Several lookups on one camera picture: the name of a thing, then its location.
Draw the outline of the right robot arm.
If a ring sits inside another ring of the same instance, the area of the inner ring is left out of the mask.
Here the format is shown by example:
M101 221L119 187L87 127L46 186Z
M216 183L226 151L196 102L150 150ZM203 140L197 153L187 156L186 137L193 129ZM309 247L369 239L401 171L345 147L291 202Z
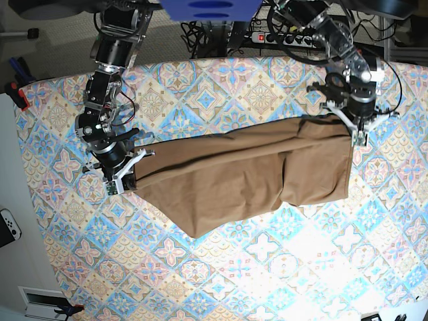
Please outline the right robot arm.
M123 95L122 73L133 66L152 14L161 7L150 1L108 1L105 10L93 15L98 38L91 56L98 67L86 84L75 133L96 159L86 163L83 171L98 176L108 196L135 190L135 164L154 155L152 150L134 149L130 139L139 129L117 134L130 121L115 119L120 112L117 97Z

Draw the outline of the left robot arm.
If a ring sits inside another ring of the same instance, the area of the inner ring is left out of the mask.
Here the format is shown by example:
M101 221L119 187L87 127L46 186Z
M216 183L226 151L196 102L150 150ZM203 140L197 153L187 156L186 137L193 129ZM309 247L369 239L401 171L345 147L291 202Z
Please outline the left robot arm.
M321 92L326 100L320 107L335 114L346 125L352 146L366 146L377 126L390 117L398 117L396 108L377 106L386 63L375 52L363 55L349 26L328 14L326 1L270 1L267 26L278 47L302 64L326 68L323 84L314 82L307 92ZM286 45L287 38L310 38L325 51L323 60L304 58Z

